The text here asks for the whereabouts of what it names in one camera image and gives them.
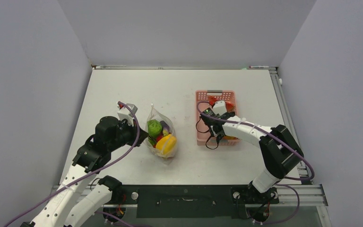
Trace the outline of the yellow toy lemon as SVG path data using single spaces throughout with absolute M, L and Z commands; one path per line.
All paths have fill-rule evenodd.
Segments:
M 232 136 L 224 136 L 223 139 L 225 139 L 225 140 L 237 140 L 236 137 L 232 137 Z

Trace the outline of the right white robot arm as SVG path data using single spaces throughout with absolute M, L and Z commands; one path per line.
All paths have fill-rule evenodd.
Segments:
M 284 125 L 257 125 L 234 112 L 215 114 L 211 108 L 200 112 L 200 116 L 217 140 L 225 136 L 235 137 L 260 149 L 265 168 L 250 182 L 248 196 L 253 202 L 265 199 L 267 191 L 303 161 L 301 148 Z

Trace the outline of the green toy apple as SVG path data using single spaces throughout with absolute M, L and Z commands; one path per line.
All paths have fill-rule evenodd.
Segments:
M 162 125 L 158 120 L 152 119 L 147 122 L 147 130 L 150 137 L 156 138 L 162 133 Z

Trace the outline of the yellow toy bell pepper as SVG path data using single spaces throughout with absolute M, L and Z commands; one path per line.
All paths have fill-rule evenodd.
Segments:
M 156 150 L 162 157 L 172 157 L 176 150 L 177 138 L 172 134 L 162 137 L 156 144 Z

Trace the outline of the clear dotted zip top bag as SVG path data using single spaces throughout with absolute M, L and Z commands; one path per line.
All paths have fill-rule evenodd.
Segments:
M 169 165 L 178 150 L 176 129 L 171 119 L 156 110 L 154 104 L 151 104 L 145 131 L 148 137 L 144 144 L 149 152 L 164 165 Z

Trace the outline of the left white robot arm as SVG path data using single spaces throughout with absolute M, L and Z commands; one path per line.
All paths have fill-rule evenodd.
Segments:
M 77 204 L 87 185 L 106 167 L 112 164 L 111 153 L 125 145 L 138 147 L 148 136 L 139 126 L 133 113 L 106 116 L 100 119 L 95 133 L 78 149 L 68 173 L 53 193 L 43 210 L 23 227 L 76 227 L 86 221 L 106 202 L 117 203 L 122 197 L 121 183 L 106 176 L 109 186 L 99 186 L 91 196 Z

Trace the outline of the purple toy eggplant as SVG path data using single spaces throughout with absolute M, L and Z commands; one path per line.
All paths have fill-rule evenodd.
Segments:
M 160 121 L 160 124 L 162 126 L 162 135 L 167 136 L 170 132 L 170 126 L 165 121 Z

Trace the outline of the green toy grape bunch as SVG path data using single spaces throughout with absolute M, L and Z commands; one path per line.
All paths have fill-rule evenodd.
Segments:
M 153 139 L 152 137 L 148 137 L 148 142 L 151 144 L 151 146 L 153 147 L 153 148 L 155 148 L 156 147 L 156 144 L 157 144 L 157 142 L 156 142 L 156 140 L 155 139 Z

